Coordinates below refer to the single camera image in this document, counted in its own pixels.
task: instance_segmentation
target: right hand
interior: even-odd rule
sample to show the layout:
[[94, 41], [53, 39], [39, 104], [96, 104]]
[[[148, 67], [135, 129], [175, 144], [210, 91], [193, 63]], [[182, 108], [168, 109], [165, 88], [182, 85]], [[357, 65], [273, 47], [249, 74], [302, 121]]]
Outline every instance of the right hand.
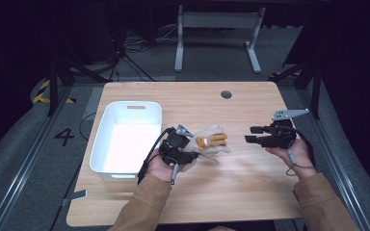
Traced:
[[[293, 166], [293, 163], [291, 163], [288, 156], [287, 149], [282, 149], [278, 147], [266, 147], [265, 150], [271, 154], [280, 157], [281, 160], [283, 160], [283, 162], [286, 163], [288, 167]], [[297, 166], [292, 167], [292, 170], [296, 172], [300, 180], [317, 174], [317, 171], [315, 170], [314, 165], [311, 163], [308, 156], [307, 146], [305, 145], [304, 141], [296, 139], [293, 145], [291, 145], [290, 150], [293, 152], [297, 164]]]

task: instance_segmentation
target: brown sleeve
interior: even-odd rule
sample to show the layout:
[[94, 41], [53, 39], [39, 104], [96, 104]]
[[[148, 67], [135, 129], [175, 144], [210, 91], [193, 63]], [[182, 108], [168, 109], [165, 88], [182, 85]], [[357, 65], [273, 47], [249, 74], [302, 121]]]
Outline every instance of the brown sleeve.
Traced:
[[171, 188], [169, 183], [146, 174], [109, 230], [154, 231]]
[[294, 194], [303, 209], [308, 230], [358, 230], [348, 210], [322, 173], [297, 183]]

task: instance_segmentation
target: white metal stand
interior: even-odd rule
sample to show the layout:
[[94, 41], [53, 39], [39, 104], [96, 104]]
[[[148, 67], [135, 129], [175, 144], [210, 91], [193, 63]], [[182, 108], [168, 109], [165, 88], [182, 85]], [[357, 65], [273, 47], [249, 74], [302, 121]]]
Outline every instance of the white metal stand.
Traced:
[[182, 5], [178, 12], [178, 45], [176, 48], [175, 68], [176, 72], [182, 71], [182, 61], [184, 55], [184, 27], [203, 27], [203, 28], [245, 28], [253, 29], [250, 41], [246, 41], [246, 48], [251, 59], [251, 66], [254, 73], [260, 73], [260, 65], [254, 52], [254, 45], [259, 34], [260, 25], [263, 20], [265, 8], [261, 8], [258, 13], [201, 13], [183, 12]]

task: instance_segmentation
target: hand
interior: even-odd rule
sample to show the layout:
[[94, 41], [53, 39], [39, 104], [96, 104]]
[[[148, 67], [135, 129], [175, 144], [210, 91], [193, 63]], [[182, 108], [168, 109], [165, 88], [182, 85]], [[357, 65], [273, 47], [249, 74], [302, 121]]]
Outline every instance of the hand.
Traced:
[[[168, 166], [164, 163], [161, 155], [158, 155], [158, 148], [152, 152], [149, 160], [152, 161], [149, 162], [146, 173], [170, 183], [172, 180], [173, 166]], [[184, 166], [179, 166], [178, 171], [180, 171], [183, 167]]]
[[[229, 153], [230, 149], [226, 146], [226, 138], [227, 135], [224, 133], [224, 129], [220, 128], [218, 124], [214, 124], [205, 130], [195, 133], [183, 151], [198, 152], [201, 156], [207, 158], [212, 158], [220, 151]], [[194, 159], [190, 164], [182, 168], [182, 171], [190, 169], [196, 162], [197, 159]]]
[[310, 177], [312, 175], [317, 174], [317, 171], [315, 170], [308, 156], [307, 146], [302, 140], [295, 140], [293, 145], [291, 145], [290, 147], [290, 150], [293, 152], [293, 155], [296, 158], [297, 166], [293, 166], [293, 163], [290, 161], [287, 149], [277, 147], [275, 148], [266, 147], [265, 149], [269, 153], [272, 153], [280, 157], [281, 160], [283, 160], [283, 162], [286, 163], [288, 167], [292, 167], [292, 169], [294, 170], [294, 172], [296, 172], [300, 180], [303, 180], [306, 177]]

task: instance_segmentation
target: gray carpet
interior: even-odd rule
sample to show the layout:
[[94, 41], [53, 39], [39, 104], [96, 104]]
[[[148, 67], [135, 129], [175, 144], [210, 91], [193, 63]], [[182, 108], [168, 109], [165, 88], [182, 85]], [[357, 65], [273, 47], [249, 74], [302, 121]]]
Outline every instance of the gray carpet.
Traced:
[[[188, 31], [185, 37], [183, 70], [180, 73], [173, 71], [176, 50], [174, 40], [155, 45], [144, 52], [128, 55], [150, 76], [162, 81], [267, 81], [272, 72], [283, 70], [281, 65], [299, 32], [300, 28], [290, 27], [264, 28], [260, 31], [255, 51], [262, 68], [261, 74], [254, 74], [252, 71], [244, 48], [244, 41], [249, 40], [250, 32], [244, 30], [235, 30], [227, 34], [210, 30]], [[149, 81], [141, 71], [137, 71], [127, 62], [120, 61], [117, 65], [119, 77], [114, 74], [112, 78], [115, 81]], [[103, 76], [108, 78], [110, 72], [103, 73]], [[291, 85], [294, 80], [294, 77], [289, 77], [278, 84], [288, 109], [308, 107], [306, 99], [311, 93], [311, 87], [298, 92]], [[31, 92], [32, 98], [40, 84], [41, 82], [37, 83], [36, 89]], [[67, 226], [67, 206], [62, 207], [57, 216], [62, 198], [73, 191], [71, 181], [86, 149], [85, 138], [89, 136], [93, 125], [93, 116], [89, 115], [96, 110], [101, 88], [102, 84], [89, 78], [77, 78], [75, 85], [67, 94], [67, 97], [75, 98], [76, 103], [62, 105], [50, 128], [45, 131], [45, 139], [41, 143], [38, 156], [31, 163], [31, 171], [25, 175], [26, 183], [21, 185], [20, 194], [11, 200], [11, 206], [7, 208], [6, 216], [0, 222], [1, 230], [49, 230], [52, 224], [54, 230], [107, 229], [107, 227]], [[34, 147], [36, 137], [41, 134], [41, 128], [47, 123], [47, 112], [48, 104], [36, 103], [1, 140], [0, 204], [13, 179], [16, 179], [17, 171], [22, 168], [24, 160]], [[357, 194], [359, 207], [362, 208], [370, 225], [370, 179], [345, 138], [324, 87], [320, 98], [320, 118], [315, 123], [322, 125], [328, 134], [329, 145], [345, 168]], [[314, 132], [314, 119], [311, 115], [301, 116], [295, 118], [294, 122], [313, 143], [318, 170], [324, 172], [334, 189], [344, 199], [340, 193], [341, 186], [336, 184], [336, 178], [331, 171], [326, 148]], [[74, 137], [68, 139], [64, 145], [63, 139], [55, 137], [67, 129], [70, 131], [69, 135]], [[303, 221], [297, 219], [295, 222], [299, 230], [302, 230]], [[278, 231], [296, 230], [292, 220], [277, 220], [276, 227]]]

